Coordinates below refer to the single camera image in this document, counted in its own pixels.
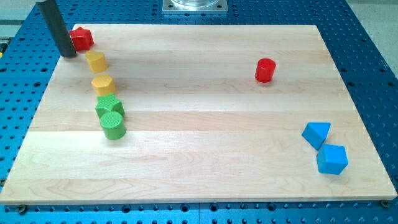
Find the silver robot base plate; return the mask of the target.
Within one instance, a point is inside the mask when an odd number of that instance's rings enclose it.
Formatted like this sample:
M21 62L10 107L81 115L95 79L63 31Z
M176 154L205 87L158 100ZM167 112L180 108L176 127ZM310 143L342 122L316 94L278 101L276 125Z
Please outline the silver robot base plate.
M226 12L227 0L163 0L164 12Z

